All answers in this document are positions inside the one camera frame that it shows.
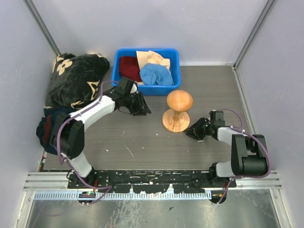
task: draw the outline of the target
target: blue plastic container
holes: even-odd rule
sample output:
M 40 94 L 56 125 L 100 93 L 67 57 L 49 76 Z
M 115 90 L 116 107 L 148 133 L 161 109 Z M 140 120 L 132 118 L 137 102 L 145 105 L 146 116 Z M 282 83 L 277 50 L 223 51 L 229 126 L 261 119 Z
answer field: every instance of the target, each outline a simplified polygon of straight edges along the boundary
M 119 58 L 122 56 L 136 57 L 136 51 L 154 51 L 164 58 L 170 59 L 170 71 L 174 81 L 174 85 L 139 85 L 138 90 L 145 96 L 166 96 L 181 85 L 181 71 L 179 53 L 175 49 L 153 49 L 153 48 L 139 48 L 139 49 L 119 49 L 116 52 L 114 68 L 112 73 L 112 81 L 120 81 L 119 75 Z

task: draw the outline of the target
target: gray floor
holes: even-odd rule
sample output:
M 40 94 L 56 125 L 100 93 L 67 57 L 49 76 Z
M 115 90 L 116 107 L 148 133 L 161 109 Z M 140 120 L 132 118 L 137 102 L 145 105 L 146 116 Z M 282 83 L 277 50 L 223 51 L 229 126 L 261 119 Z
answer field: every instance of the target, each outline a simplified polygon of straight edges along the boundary
M 61 216 L 46 216 L 64 213 Z M 119 200 L 81 207 L 36 200 L 27 228 L 276 228 L 269 190 L 230 190 L 219 207 L 209 200 Z
M 110 70 L 105 81 L 110 80 Z M 190 124 L 208 117 L 213 109 L 230 108 L 245 119 L 242 103 L 229 66 L 182 66 L 181 89 L 194 100 L 188 111 Z M 211 137 L 203 142 L 184 133 L 171 133 L 162 125 L 168 109 L 165 96 L 146 96 L 152 111 L 131 116 L 115 111 L 94 123 L 85 133 L 85 155 L 95 169 L 208 169 L 227 161 L 230 147 Z M 234 114 L 225 112 L 228 125 L 239 125 Z M 44 169 L 62 169 L 56 156 L 48 154 Z

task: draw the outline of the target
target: black pillow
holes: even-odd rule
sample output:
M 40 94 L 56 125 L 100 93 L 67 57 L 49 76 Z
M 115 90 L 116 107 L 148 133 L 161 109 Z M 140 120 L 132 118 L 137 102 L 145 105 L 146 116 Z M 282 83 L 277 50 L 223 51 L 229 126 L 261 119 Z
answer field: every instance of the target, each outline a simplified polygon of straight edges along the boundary
M 109 68 L 108 60 L 96 54 L 58 56 L 47 90 L 46 107 L 85 107 L 96 98 L 99 83 Z

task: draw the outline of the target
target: yellow cloth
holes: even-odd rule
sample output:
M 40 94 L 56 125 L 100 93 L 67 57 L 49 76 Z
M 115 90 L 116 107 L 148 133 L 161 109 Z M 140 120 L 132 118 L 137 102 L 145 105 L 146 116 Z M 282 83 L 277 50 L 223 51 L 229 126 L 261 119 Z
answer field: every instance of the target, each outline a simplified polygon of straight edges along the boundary
M 154 51 L 136 51 L 139 69 L 141 70 L 147 63 L 165 66 L 170 71 L 170 59 L 163 58 Z

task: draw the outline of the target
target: white wall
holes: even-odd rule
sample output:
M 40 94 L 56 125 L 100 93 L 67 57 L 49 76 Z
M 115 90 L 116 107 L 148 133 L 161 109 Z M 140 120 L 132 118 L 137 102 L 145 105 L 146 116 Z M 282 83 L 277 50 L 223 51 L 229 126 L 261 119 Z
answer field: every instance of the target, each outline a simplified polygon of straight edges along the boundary
M 266 0 L 34 0 L 61 52 L 176 48 L 183 65 L 235 62 Z
M 297 227 L 304 224 L 304 1 L 278 0 L 239 72 Z
M 24 2 L 0 1 L 0 226 L 13 226 L 42 147 L 36 126 L 55 58 Z

